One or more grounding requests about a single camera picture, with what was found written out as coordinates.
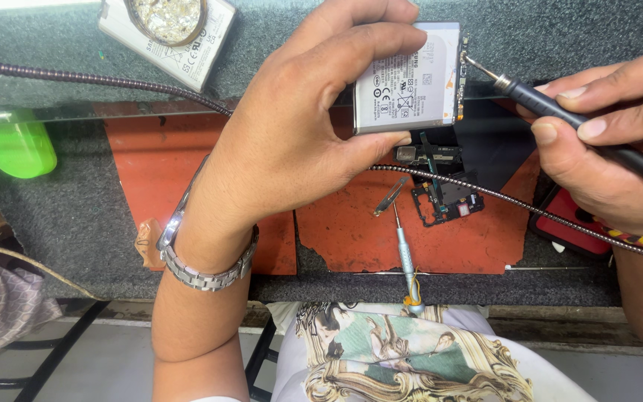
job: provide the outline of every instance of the soldering iron handle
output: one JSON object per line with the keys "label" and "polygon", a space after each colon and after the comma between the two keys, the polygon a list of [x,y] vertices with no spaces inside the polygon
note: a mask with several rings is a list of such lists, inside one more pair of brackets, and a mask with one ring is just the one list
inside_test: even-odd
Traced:
{"label": "soldering iron handle", "polygon": [[[581,114],[575,114],[562,109],[551,97],[524,84],[519,79],[513,79],[503,90],[503,94],[523,105],[538,116],[554,116],[563,119],[577,129],[588,119]],[[643,178],[643,152],[635,150],[631,145],[610,145],[594,147],[603,157],[614,160],[625,168],[637,173]]]}
{"label": "soldering iron handle", "polygon": [[580,124],[589,120],[581,114],[562,109],[557,101],[517,78],[514,78],[502,93],[538,116],[554,116],[563,119],[575,130]]}

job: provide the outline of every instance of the phone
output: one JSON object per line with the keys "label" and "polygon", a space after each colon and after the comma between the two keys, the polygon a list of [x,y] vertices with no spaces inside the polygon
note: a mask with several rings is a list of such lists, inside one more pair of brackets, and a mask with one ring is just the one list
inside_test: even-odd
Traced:
{"label": "phone", "polygon": [[[595,222],[592,214],[580,208],[569,191],[555,185],[542,202],[540,209],[559,215],[576,224],[580,224],[594,232],[602,232],[602,224]],[[608,258],[612,254],[612,246],[588,234],[571,229],[541,215],[533,215],[529,223],[530,229],[546,239],[598,260]]]}

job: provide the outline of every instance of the old battery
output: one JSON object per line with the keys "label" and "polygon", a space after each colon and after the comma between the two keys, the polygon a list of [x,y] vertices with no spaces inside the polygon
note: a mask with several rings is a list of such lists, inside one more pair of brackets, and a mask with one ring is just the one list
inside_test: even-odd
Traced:
{"label": "old battery", "polygon": [[428,33],[420,50],[374,61],[356,80],[355,134],[448,126],[458,119],[465,81],[460,53],[468,38],[461,38],[459,22],[414,26]]}

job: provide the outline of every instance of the metal flexible hose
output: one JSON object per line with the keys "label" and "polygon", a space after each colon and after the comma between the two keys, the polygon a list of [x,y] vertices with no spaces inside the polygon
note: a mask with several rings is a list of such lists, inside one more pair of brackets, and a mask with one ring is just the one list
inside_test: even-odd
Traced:
{"label": "metal flexible hose", "polygon": [[84,84],[107,85],[109,87],[143,89],[145,91],[160,92],[162,94],[181,96],[190,99],[203,106],[230,117],[232,111],[222,105],[212,102],[210,99],[188,91],[187,89],[173,87],[172,85],[156,84],[155,82],[139,81],[137,79],[109,77],[106,75],[87,74],[81,72],[70,72],[61,70],[49,70],[46,68],[32,68],[0,63],[0,74],[11,77],[23,77],[33,79],[46,79],[48,81],[81,82]]}
{"label": "metal flexible hose", "polygon": [[[48,81],[81,82],[84,84],[98,84],[98,85],[107,85],[109,87],[133,88],[133,89],[143,89],[144,91],[160,92],[163,94],[181,96],[185,99],[190,99],[193,102],[197,102],[203,106],[209,107],[215,112],[218,112],[228,117],[232,115],[231,110],[228,110],[224,106],[218,105],[217,103],[212,102],[208,98],[200,96],[195,92],[188,91],[187,89],[173,87],[171,85],[156,84],[154,82],[139,81],[137,79],[108,77],[108,76],[101,76],[96,74],[87,74],[87,73],[61,71],[61,70],[55,71],[55,70],[49,70],[46,68],[23,67],[23,66],[4,64],[4,63],[0,63],[0,74],[8,75],[11,77],[46,79]],[[491,195],[496,198],[500,198],[501,200],[505,200],[507,202],[511,202],[514,205],[523,207],[526,210],[529,210],[533,213],[544,216],[547,219],[553,220],[557,223],[563,224],[572,229],[578,230],[579,232],[585,233],[586,235],[595,237],[604,242],[608,242],[611,245],[615,245],[619,248],[623,248],[625,250],[629,250],[632,252],[636,252],[637,254],[643,255],[643,247],[631,245],[629,243],[623,242],[621,240],[615,239],[605,234],[596,233],[592,230],[587,229],[582,225],[579,225],[572,221],[564,219],[563,217],[541,210],[540,208],[533,207],[527,202],[518,200],[515,197],[511,197],[509,195],[494,191],[489,188],[474,185],[469,182],[464,182],[462,180],[454,179],[448,176],[434,175],[432,173],[424,172],[422,170],[408,169],[407,167],[396,166],[396,165],[374,165],[374,166],[371,166],[369,170],[391,170],[394,172],[408,173],[410,175],[420,176],[422,178],[427,178],[427,179],[438,179],[438,180],[453,183],[455,185],[459,185],[462,187],[467,187],[474,191],[483,192],[484,194]]]}
{"label": "metal flexible hose", "polygon": [[492,190],[490,188],[474,185],[474,184],[471,184],[469,182],[465,182],[463,180],[458,180],[458,179],[451,178],[449,176],[434,175],[433,173],[424,172],[422,170],[408,169],[407,167],[396,166],[396,165],[374,165],[374,166],[371,166],[369,168],[369,170],[391,170],[391,171],[394,171],[394,172],[408,173],[410,175],[420,176],[420,177],[426,178],[426,179],[438,179],[438,180],[442,180],[444,182],[452,183],[454,185],[467,187],[469,189],[472,189],[473,191],[479,191],[479,192],[482,192],[484,194],[491,195],[491,196],[496,197],[496,198],[500,198],[501,200],[511,202],[514,205],[517,205],[519,207],[525,208],[526,210],[529,210],[530,212],[533,212],[533,213],[536,213],[538,215],[544,216],[547,219],[553,220],[553,221],[555,221],[557,223],[561,223],[561,224],[563,224],[563,225],[565,225],[567,227],[570,227],[572,229],[578,230],[579,232],[585,233],[585,235],[592,236],[592,237],[594,237],[596,239],[600,239],[600,240],[602,240],[604,242],[608,242],[611,245],[615,245],[615,246],[617,246],[619,248],[623,248],[625,250],[629,250],[629,251],[632,251],[632,252],[636,252],[637,254],[643,255],[643,247],[639,247],[639,246],[636,246],[636,245],[631,245],[629,243],[626,243],[626,242],[623,242],[621,240],[615,239],[613,237],[607,236],[606,234],[594,232],[594,231],[592,231],[590,229],[587,229],[586,227],[584,227],[584,226],[582,226],[580,224],[576,224],[576,223],[574,223],[574,222],[572,222],[570,220],[564,219],[563,217],[557,216],[557,215],[555,215],[553,213],[549,213],[549,212],[547,212],[545,210],[541,210],[540,208],[533,207],[531,204],[528,204],[527,202],[524,202],[522,200],[518,200],[515,197],[511,197],[511,196],[509,196],[507,194],[503,194],[501,192]]}

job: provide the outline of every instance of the green container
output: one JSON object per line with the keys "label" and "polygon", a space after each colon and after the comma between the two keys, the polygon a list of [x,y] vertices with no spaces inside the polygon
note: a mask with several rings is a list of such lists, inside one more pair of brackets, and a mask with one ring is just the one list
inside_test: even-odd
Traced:
{"label": "green container", "polygon": [[0,113],[0,169],[15,178],[35,178],[56,167],[49,133],[35,120],[31,109]]}

